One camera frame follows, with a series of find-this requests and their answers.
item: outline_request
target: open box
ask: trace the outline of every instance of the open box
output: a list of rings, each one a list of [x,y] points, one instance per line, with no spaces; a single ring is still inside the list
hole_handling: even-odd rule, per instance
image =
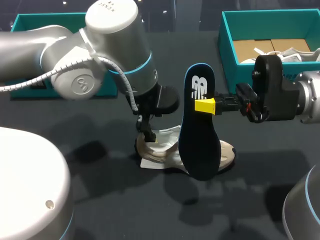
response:
[[[11,32],[27,31],[41,28],[48,25],[60,25],[71,32],[76,33],[79,29],[86,26],[86,13],[39,13],[39,14],[18,14]],[[6,85],[25,82],[27,79],[15,79],[8,81]],[[50,98],[59,97],[50,81],[46,79],[36,85],[22,88],[10,92],[12,98]],[[96,94],[97,97],[116,97],[118,90],[116,84],[108,72],[105,74],[103,84]]]
[[[252,85],[254,63],[240,63],[243,58],[238,60],[235,47],[239,45],[237,41],[248,41],[247,45],[253,41],[250,46],[252,51],[255,44],[261,45],[264,42],[260,49],[264,52],[275,48],[282,52],[284,48],[290,47],[300,51],[305,51],[307,47],[313,52],[320,48],[320,11],[290,9],[222,12],[218,48],[230,93],[235,93],[237,83]],[[304,71],[320,71],[320,62],[283,62],[283,75],[292,81]]]

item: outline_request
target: shoe insole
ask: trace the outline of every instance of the shoe insole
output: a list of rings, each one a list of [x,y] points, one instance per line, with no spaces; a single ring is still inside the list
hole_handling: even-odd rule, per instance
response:
[[[215,95],[215,74],[205,63],[191,66],[184,77],[184,113],[178,140],[183,165],[200,181],[212,179],[219,170],[221,144],[212,114],[195,111],[195,100]]]

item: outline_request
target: blue ring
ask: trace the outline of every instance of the blue ring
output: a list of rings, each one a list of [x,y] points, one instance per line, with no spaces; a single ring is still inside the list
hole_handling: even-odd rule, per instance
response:
[[[308,180],[309,180],[310,173],[311,173],[312,169],[314,169],[314,168],[315,168],[315,166],[313,166],[313,168],[311,168],[311,170],[309,171],[308,175],[306,176],[304,189],[305,189],[306,201],[307,201],[308,206],[309,206],[309,208],[310,208],[310,210],[311,210],[311,213],[312,213],[312,215],[314,216],[315,220],[316,220],[316,221],[318,222],[318,224],[320,225],[320,219],[318,218],[318,216],[317,216],[314,208],[313,208],[312,205],[311,205],[311,201],[310,201],[309,193],[308,193]]]
[[[68,226],[66,227],[64,233],[62,234],[62,236],[60,237],[59,240],[62,240],[62,239],[65,237],[65,235],[67,234],[67,231],[68,231],[68,229],[69,229],[69,227],[70,227],[70,225],[71,225],[71,222],[72,222],[72,218],[73,218],[73,217],[74,217],[74,210],[72,210],[72,215],[71,215],[70,222],[69,222]]]
[[[126,75],[127,75],[127,74],[133,74],[133,73],[139,71],[139,70],[142,69],[145,65],[148,64],[148,62],[149,62],[150,59],[151,59],[151,56],[152,56],[152,51],[150,51],[150,56],[149,56],[149,58],[147,59],[147,61],[146,61],[144,64],[142,64],[140,67],[136,68],[135,70],[125,71],[124,74],[126,74]],[[109,71],[110,71],[111,73],[113,73],[113,74],[119,74],[117,71],[112,71],[112,70],[109,70]]]

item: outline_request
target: cable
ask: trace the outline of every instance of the cable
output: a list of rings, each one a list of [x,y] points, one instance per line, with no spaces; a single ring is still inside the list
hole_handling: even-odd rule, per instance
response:
[[[100,61],[102,61],[103,63],[105,63],[106,65],[108,65],[109,67],[111,67],[112,69],[114,69],[116,72],[118,72],[119,76],[121,77],[127,93],[129,95],[130,98],[130,105],[131,105],[131,109],[134,112],[138,111],[138,107],[136,105],[136,101],[135,101],[135,97],[134,97],[134,93],[132,91],[130,82],[128,80],[128,78],[126,77],[126,75],[124,74],[124,72],[121,70],[121,68],[113,61],[106,59],[104,57],[98,57]],[[52,71],[49,71],[45,74],[42,74],[41,76],[38,76],[36,78],[33,78],[31,80],[22,82],[22,83],[18,83],[18,84],[14,84],[14,85],[9,85],[9,86],[0,86],[0,92],[8,92],[8,91],[13,91],[13,90],[18,90],[18,89],[23,89],[25,87],[29,87],[33,84],[39,83],[44,81],[45,79],[50,78],[53,75],[56,75],[58,73],[61,73],[65,70],[71,69],[72,67],[78,65],[78,64],[82,64],[82,63],[86,63],[86,62],[91,62],[94,61],[94,59],[92,57],[87,57],[87,58],[82,58],[80,60],[77,61],[72,61],[66,65],[61,66],[58,69],[54,69]]]

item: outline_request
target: yellow block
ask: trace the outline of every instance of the yellow block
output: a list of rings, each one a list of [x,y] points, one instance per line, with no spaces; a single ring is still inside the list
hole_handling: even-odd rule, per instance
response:
[[[197,112],[216,114],[216,101],[214,98],[211,99],[199,99],[195,100],[194,110]]]

